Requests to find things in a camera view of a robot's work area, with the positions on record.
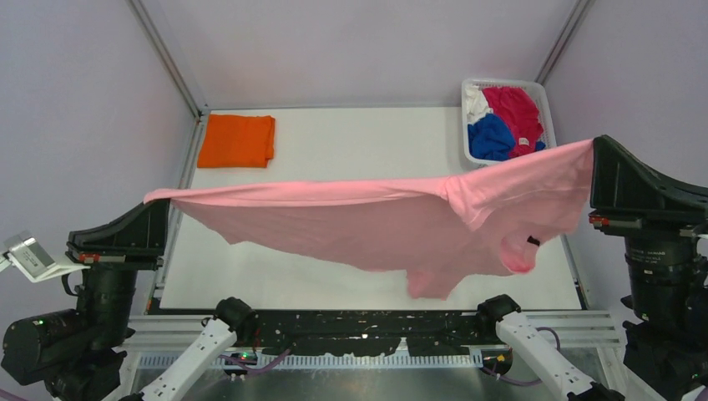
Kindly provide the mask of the pink t shirt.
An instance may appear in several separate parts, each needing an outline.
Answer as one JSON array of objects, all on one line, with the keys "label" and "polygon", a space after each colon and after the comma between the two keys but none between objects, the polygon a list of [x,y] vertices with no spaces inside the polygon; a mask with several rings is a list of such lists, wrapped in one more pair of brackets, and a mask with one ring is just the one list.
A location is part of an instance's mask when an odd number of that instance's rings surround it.
[{"label": "pink t shirt", "polygon": [[231,245],[403,271],[413,298],[447,298],[471,275],[531,272],[538,249],[579,224],[594,165],[591,140],[459,175],[290,181],[158,189]]}]

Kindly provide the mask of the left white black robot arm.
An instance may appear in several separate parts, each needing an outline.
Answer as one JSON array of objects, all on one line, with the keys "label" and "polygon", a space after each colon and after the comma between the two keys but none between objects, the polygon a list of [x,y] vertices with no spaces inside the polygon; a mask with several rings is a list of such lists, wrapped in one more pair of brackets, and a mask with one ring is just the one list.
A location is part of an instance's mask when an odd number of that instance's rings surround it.
[{"label": "left white black robot arm", "polygon": [[42,382],[59,400],[102,400],[119,387],[138,274],[162,265],[169,210],[167,200],[155,200],[73,231],[64,257],[51,257],[32,236],[6,242],[2,267],[15,266],[32,282],[59,278],[77,300],[9,325],[1,365],[16,382]]}]

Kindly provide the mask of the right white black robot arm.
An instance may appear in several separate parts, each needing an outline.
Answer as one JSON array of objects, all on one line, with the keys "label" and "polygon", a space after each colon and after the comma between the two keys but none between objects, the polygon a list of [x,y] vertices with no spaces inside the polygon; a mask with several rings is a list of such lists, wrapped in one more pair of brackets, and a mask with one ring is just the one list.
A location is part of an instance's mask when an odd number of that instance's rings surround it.
[{"label": "right white black robot arm", "polygon": [[638,318],[624,324],[625,366],[677,400],[707,384],[707,190],[648,166],[613,138],[563,145],[484,168],[473,186],[475,220],[498,229],[500,260],[530,271],[540,244],[574,227],[584,203],[595,229],[625,241]]}]

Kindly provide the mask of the folded orange t shirt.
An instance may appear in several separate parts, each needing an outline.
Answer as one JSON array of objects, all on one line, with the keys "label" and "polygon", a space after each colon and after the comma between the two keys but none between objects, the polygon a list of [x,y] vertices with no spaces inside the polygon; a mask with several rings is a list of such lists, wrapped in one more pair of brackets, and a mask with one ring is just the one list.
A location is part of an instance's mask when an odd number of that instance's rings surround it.
[{"label": "folded orange t shirt", "polygon": [[266,168],[275,155],[275,130],[272,116],[212,114],[197,167]]}]

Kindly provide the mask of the white plastic basket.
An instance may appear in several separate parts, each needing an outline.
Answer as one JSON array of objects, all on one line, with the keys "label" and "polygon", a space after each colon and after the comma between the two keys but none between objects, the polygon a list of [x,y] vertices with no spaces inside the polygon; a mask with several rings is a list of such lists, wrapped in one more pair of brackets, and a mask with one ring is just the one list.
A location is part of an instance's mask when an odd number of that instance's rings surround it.
[{"label": "white plastic basket", "polygon": [[539,120],[544,128],[544,133],[541,139],[546,142],[547,148],[552,148],[556,145],[554,127],[551,118],[551,113],[549,109],[548,97],[545,88],[541,84],[534,82],[523,81],[523,80],[513,80],[513,79],[465,79],[461,86],[461,100],[462,100],[462,123],[463,123],[463,152],[465,157],[475,165],[487,166],[497,164],[501,161],[491,161],[491,160],[480,160],[473,158],[468,150],[468,138],[467,138],[467,116],[465,114],[465,108],[463,105],[464,99],[464,89],[466,85],[477,85],[481,89],[491,88],[491,87],[514,87],[523,89],[528,96],[535,102],[539,109]]}]

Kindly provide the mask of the magenta t shirt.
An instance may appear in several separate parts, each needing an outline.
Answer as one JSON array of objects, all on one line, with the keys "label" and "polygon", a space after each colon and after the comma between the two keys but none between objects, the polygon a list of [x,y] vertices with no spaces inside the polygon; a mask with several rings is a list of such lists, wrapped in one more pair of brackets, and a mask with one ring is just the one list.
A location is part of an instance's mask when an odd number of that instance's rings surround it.
[{"label": "magenta t shirt", "polygon": [[509,158],[546,149],[547,144],[541,139],[544,128],[539,120],[539,109],[523,89],[491,87],[483,89],[483,94],[513,137]]}]

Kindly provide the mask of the blue t shirt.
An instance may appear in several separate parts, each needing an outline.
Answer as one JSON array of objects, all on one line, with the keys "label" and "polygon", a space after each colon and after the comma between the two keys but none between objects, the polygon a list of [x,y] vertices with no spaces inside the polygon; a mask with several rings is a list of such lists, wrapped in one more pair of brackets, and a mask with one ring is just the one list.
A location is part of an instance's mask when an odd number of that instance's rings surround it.
[{"label": "blue t shirt", "polygon": [[518,124],[497,114],[485,114],[467,125],[468,150],[475,159],[506,161],[545,150],[543,132],[538,121]]}]

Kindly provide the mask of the white t shirt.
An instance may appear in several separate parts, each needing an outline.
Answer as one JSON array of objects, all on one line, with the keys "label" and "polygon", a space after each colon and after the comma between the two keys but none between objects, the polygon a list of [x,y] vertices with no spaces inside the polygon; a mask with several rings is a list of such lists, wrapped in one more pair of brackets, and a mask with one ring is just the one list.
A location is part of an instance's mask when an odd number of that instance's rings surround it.
[{"label": "white t shirt", "polygon": [[465,86],[463,105],[469,124],[476,124],[487,114],[493,113],[483,90],[477,85]]}]

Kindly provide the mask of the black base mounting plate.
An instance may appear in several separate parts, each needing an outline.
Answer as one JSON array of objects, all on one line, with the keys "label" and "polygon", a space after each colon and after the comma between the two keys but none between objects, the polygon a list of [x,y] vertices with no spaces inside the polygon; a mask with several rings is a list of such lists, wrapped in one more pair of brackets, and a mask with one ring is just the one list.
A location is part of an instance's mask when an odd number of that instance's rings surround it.
[{"label": "black base mounting plate", "polygon": [[237,330],[234,346],[278,355],[455,356],[502,346],[493,324],[475,311],[259,310]]}]

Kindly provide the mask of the aluminium frame rail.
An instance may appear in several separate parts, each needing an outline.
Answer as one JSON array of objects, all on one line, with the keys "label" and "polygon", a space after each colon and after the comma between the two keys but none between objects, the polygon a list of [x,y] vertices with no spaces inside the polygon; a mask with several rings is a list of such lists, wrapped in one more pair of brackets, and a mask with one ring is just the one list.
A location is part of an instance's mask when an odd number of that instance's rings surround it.
[{"label": "aluminium frame rail", "polygon": [[128,0],[127,4],[190,113],[200,119],[209,105],[177,38],[176,26],[169,22],[159,1]]}]

